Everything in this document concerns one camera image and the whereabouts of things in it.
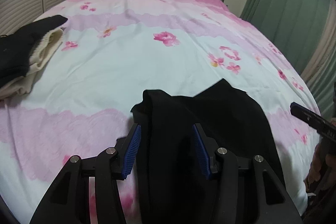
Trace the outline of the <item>person right hand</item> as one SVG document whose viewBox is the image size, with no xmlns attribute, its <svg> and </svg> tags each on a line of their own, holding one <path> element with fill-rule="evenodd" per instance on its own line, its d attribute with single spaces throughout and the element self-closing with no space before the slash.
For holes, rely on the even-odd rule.
<svg viewBox="0 0 336 224">
<path fill-rule="evenodd" d="M 316 145 L 309 173 L 304 181 L 307 193 L 327 190 L 335 185 L 335 143 L 322 136 Z"/>
</svg>

